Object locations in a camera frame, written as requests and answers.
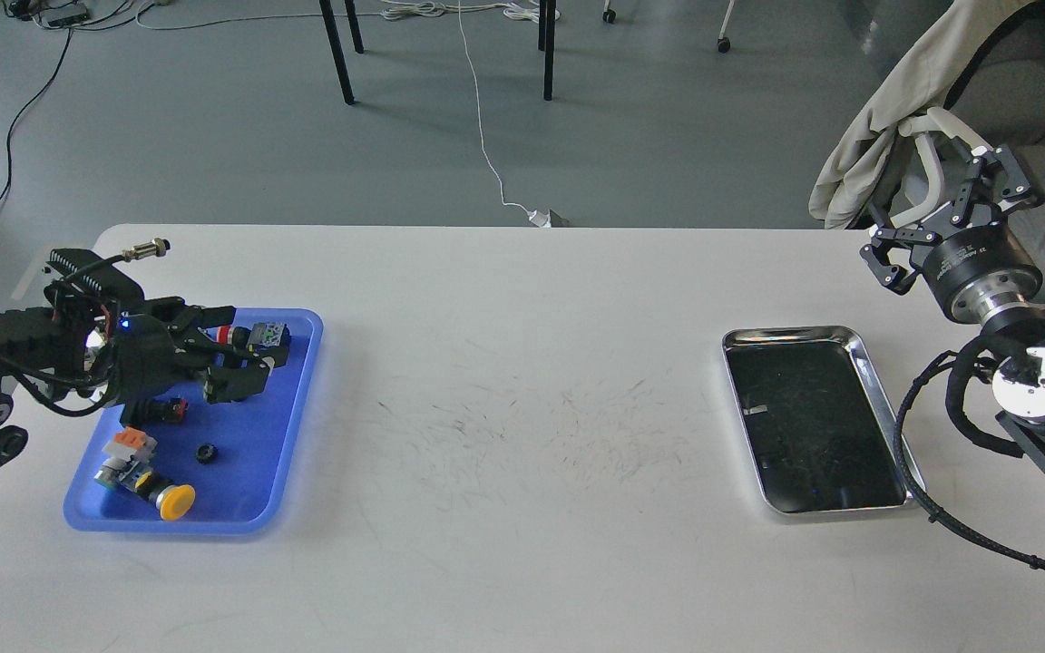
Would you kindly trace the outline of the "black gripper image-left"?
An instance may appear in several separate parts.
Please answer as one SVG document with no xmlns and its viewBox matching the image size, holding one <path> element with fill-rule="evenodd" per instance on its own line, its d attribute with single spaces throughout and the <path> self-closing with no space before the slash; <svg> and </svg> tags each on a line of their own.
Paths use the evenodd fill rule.
<svg viewBox="0 0 1045 653">
<path fill-rule="evenodd" d="M 185 300 L 156 300 L 156 318 L 127 314 L 111 343 L 111 369 L 104 395 L 122 411 L 119 423 L 142 427 L 149 421 L 146 404 L 175 384 L 195 380 L 208 404 L 227 404 L 264 392 L 272 365 L 260 356 L 241 356 L 230 344 L 212 339 L 208 329 L 231 326 L 233 306 L 201 307 Z M 178 350 L 182 353 L 179 366 Z"/>
</svg>

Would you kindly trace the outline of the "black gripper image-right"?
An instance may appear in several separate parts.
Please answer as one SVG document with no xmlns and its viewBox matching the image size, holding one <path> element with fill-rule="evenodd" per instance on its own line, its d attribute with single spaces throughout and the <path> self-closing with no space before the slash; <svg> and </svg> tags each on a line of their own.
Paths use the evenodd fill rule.
<svg viewBox="0 0 1045 653">
<path fill-rule="evenodd" d="M 1025 160 L 1008 146 L 975 146 L 945 211 L 945 226 L 957 232 L 942 239 L 928 229 L 874 227 L 859 256 L 884 289 L 905 295 L 922 276 L 947 319 L 983 324 L 1040 290 L 1040 269 L 1004 224 L 1044 203 Z M 907 252 L 904 265 L 891 260 L 896 249 Z"/>
</svg>

